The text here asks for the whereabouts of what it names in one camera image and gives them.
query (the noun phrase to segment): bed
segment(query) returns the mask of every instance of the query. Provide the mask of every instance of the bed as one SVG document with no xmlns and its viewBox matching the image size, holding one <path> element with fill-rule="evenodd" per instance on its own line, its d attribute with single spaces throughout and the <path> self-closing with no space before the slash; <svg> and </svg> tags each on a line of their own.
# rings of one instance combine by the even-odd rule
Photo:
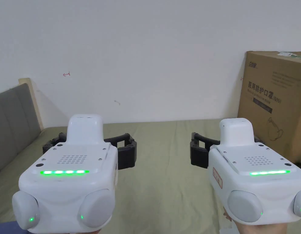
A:
<svg viewBox="0 0 301 234">
<path fill-rule="evenodd" d="M 229 227 L 231 224 L 223 216 L 223 207 L 208 182 L 206 170 L 192 166 L 189 158 L 191 132 L 219 139 L 219 121 L 104 125 L 105 138 L 130 133 L 138 143 L 138 158 L 134 168 L 119 171 L 116 209 L 112 220 L 101 233 L 216 234 L 220 228 Z M 45 143 L 41 139 L 51 139 L 66 129 L 43 130 L 42 137 L 34 142 L 32 148 L 26 148 L 13 163 L 24 168 L 32 161 L 29 155 L 41 154 L 42 149 L 33 151 L 34 146 Z M 0 191 L 7 192 L 5 202 L 18 190 L 17 183 L 4 183 L 7 176 L 17 181 L 19 172 L 10 171 L 9 166 L 0 173 Z M 12 220 L 12 207 L 8 205 L 0 222 Z M 301 221 L 290 224 L 288 233 L 301 234 Z"/>
</svg>

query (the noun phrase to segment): green indicator light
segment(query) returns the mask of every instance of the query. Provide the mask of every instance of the green indicator light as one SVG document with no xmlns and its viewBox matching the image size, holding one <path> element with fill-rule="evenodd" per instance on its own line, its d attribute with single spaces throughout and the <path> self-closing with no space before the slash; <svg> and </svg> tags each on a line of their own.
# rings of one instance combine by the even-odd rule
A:
<svg viewBox="0 0 301 234">
<path fill-rule="evenodd" d="M 279 171 L 259 171 L 259 172 L 250 172 L 250 175 L 271 175 L 271 174 L 285 174 L 290 173 L 290 171 L 279 170 Z"/>
<path fill-rule="evenodd" d="M 69 171 L 41 171 L 40 174 L 49 175 L 49 174 L 84 174 L 89 173 L 88 170 L 69 170 Z"/>
</svg>

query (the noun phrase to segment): red-bordered label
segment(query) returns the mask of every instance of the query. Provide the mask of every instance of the red-bordered label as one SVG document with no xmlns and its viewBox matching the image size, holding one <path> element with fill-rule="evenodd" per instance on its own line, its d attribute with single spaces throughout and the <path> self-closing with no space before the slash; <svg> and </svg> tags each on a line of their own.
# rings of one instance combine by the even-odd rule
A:
<svg viewBox="0 0 301 234">
<path fill-rule="evenodd" d="M 221 179 L 221 177 L 219 176 L 219 174 L 217 173 L 216 169 L 213 168 L 213 176 L 216 179 L 217 183 L 219 184 L 219 186 L 221 188 L 223 188 L 223 180 Z"/>
</svg>

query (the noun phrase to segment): box label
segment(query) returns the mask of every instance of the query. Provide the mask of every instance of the box label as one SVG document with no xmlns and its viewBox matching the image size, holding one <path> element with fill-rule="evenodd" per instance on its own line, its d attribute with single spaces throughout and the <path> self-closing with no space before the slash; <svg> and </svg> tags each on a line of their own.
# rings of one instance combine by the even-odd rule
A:
<svg viewBox="0 0 301 234">
<path fill-rule="evenodd" d="M 265 109 L 267 112 L 272 113 L 272 108 L 269 107 L 268 105 L 265 105 L 263 102 L 257 100 L 256 98 L 253 98 L 253 102 L 256 105 L 258 105 L 258 106 L 262 107 L 263 109 Z"/>
<path fill-rule="evenodd" d="M 293 53 L 290 53 L 290 52 L 280 52 L 279 54 L 277 55 L 280 55 L 280 56 L 285 56 L 285 57 L 293 57 L 293 58 L 299 58 L 301 59 L 301 56 L 300 55 L 297 55 L 297 54 L 293 54 Z"/>
<path fill-rule="evenodd" d="M 255 84 L 251 81 L 249 81 L 247 90 L 248 92 L 252 93 L 253 95 L 257 96 L 259 99 L 268 104 L 270 104 L 270 100 L 273 100 L 279 104 L 281 103 L 281 99 L 275 96 L 274 92 L 266 90 L 262 86 L 259 86 L 258 84 Z"/>
<path fill-rule="evenodd" d="M 221 179 L 221 177 L 219 176 L 219 174 L 217 173 L 216 169 L 213 168 L 213 176 L 216 179 L 217 183 L 219 184 L 219 186 L 221 188 L 223 188 L 223 180 Z"/>
</svg>

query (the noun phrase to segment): white plastic housing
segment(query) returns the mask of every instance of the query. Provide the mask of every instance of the white plastic housing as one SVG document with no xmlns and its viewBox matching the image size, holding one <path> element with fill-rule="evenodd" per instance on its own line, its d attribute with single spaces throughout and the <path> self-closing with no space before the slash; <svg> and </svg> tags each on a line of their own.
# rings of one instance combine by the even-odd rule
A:
<svg viewBox="0 0 301 234">
<path fill-rule="evenodd" d="M 20 190 L 33 196 L 39 209 L 39 222 L 30 232 L 93 232 L 110 221 L 115 206 L 117 148 L 103 141 L 102 132 L 100 116 L 73 116 L 67 141 L 50 148 L 21 175 Z"/>
<path fill-rule="evenodd" d="M 294 202 L 301 191 L 301 169 L 255 143 L 247 119 L 224 119 L 220 129 L 220 145 L 213 145 L 209 152 L 208 176 L 229 216 L 248 225 L 299 220 Z"/>
</svg>

